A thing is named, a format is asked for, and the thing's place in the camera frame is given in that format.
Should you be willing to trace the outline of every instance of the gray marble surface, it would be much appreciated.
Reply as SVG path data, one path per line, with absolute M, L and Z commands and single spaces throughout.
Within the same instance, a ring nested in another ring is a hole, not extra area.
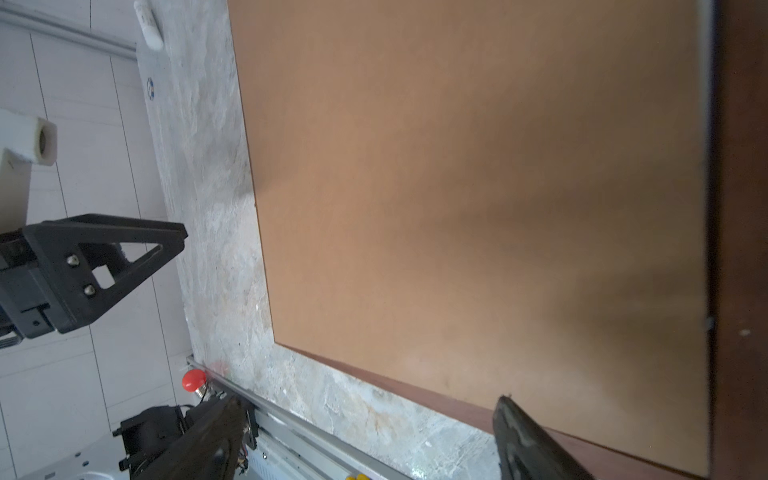
M 498 478 L 493 438 L 275 345 L 225 0 L 155 0 L 138 45 L 195 358 L 413 478 Z

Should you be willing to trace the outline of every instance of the reddish brown surface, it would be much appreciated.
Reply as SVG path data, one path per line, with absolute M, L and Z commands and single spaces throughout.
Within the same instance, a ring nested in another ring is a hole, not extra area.
M 768 8 L 722 2 L 713 479 L 768 478 Z
M 493 412 L 489 409 L 483 409 L 471 403 L 460 402 L 439 393 L 388 379 L 385 376 L 376 375 L 346 363 L 337 362 L 298 349 L 292 350 L 379 388 L 389 390 L 396 395 L 440 412 L 443 415 L 458 419 L 488 433 L 493 433 Z M 664 467 L 656 466 L 620 452 L 605 449 L 599 445 L 585 442 L 555 430 L 547 430 L 553 439 L 557 440 L 587 470 L 601 480 L 682 480 L 684 478 L 699 478 L 694 475 L 673 472 Z

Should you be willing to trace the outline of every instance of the red ball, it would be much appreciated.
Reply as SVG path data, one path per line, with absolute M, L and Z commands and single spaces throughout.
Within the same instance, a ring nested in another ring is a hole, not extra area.
M 184 377 L 181 379 L 181 386 L 188 392 L 194 392 L 206 382 L 205 372 L 200 369 L 192 369 L 187 373 L 184 373 Z

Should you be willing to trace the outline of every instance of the brown cardboard surface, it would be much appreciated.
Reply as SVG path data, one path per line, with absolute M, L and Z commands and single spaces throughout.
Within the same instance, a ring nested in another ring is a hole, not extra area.
M 230 20 L 278 343 L 706 473 L 695 2 Z

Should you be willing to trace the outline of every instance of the white bottle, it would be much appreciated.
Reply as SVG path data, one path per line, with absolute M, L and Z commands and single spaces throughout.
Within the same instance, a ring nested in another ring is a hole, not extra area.
M 162 50 L 163 37 L 160 35 L 160 30 L 157 29 L 157 23 L 147 0 L 136 0 L 134 10 L 136 10 L 136 16 L 139 18 L 141 33 L 144 35 L 147 46 L 155 51 Z

